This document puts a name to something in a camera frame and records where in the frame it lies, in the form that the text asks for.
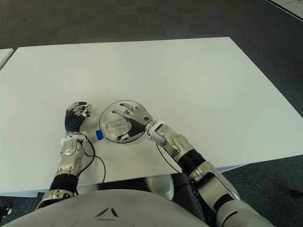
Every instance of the robot finger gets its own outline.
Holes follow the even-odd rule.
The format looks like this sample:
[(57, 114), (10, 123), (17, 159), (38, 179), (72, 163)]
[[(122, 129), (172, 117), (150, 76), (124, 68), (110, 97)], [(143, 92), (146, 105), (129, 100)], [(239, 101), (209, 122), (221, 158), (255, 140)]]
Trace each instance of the robot finger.
[(125, 107), (126, 107), (127, 109), (129, 109), (129, 110), (134, 110), (134, 109), (135, 109), (132, 105), (127, 104), (127, 103), (120, 103), (120, 105), (121, 105), (121, 106), (125, 106)]
[(71, 105), (67, 108), (67, 110), (68, 110), (68, 111), (72, 111), (76, 106), (78, 106), (78, 105), (86, 105), (86, 104), (87, 104), (86, 102), (76, 102), (76, 103), (71, 104)]
[(124, 141), (124, 140), (126, 140), (126, 139), (128, 139), (130, 136), (128, 135), (128, 133), (125, 133), (124, 135), (122, 135), (122, 136), (118, 136), (117, 137), (117, 141), (118, 142), (121, 142), (121, 141)]
[(90, 114), (90, 111), (91, 111), (92, 108), (93, 108), (93, 105), (89, 104), (87, 107), (84, 108), (81, 115), (84, 116), (84, 117), (89, 117), (89, 114)]
[(123, 112), (123, 111), (121, 111), (121, 110), (113, 110), (112, 113), (118, 114), (118, 115), (120, 115), (121, 117), (124, 118), (124, 113), (125, 113), (125, 112)]

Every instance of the white table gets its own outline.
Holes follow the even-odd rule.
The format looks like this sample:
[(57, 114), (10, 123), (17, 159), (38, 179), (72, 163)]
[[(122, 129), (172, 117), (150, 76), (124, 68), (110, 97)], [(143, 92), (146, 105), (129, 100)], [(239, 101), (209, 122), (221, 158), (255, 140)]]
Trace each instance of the white table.
[(2, 49), (0, 50), (0, 69), (5, 61), (10, 57), (11, 53), (13, 53), (13, 49)]
[[(0, 192), (49, 188), (75, 101), (93, 104), (83, 130), (106, 182), (174, 172), (146, 136), (97, 141), (100, 114), (119, 100), (144, 105), (216, 167), (303, 151), (303, 119), (228, 37), (18, 48), (1, 71), (0, 97)], [(96, 160), (79, 184), (103, 173)]]

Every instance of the silver arm segment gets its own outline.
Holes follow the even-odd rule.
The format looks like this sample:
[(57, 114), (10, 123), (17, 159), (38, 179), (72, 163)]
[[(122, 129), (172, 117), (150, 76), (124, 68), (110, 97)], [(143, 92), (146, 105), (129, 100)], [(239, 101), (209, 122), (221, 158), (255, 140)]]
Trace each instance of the silver arm segment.
[(80, 127), (92, 109), (92, 105), (85, 106), (86, 104), (73, 103), (66, 110), (66, 135), (61, 139), (61, 161), (49, 191), (44, 194), (36, 209), (74, 196), (82, 170), (82, 143), (87, 141), (86, 135), (80, 133)]
[(207, 206), (216, 214), (218, 227), (272, 227), (251, 206), (240, 200), (233, 185), (188, 142), (163, 122), (150, 121), (148, 138), (163, 147), (182, 167)]

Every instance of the dark floor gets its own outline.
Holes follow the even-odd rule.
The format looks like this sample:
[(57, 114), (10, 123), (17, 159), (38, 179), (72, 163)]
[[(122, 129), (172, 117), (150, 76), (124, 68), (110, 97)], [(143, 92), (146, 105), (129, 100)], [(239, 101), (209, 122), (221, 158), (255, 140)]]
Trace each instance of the dark floor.
[[(264, 0), (0, 0), (0, 49), (21, 46), (229, 36), (303, 116), (303, 23)], [(279, 227), (303, 226), (303, 156), (225, 175)], [(38, 199), (0, 198), (15, 209)]]

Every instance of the black glove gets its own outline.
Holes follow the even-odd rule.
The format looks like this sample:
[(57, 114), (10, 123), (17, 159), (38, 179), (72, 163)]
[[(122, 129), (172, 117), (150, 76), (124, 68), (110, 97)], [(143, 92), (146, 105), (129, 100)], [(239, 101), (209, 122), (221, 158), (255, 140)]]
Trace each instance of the black glove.
[(80, 132), (80, 126), (86, 117), (90, 116), (92, 105), (85, 106), (86, 102), (73, 103), (66, 110), (65, 114), (65, 130), (66, 134), (70, 132)]

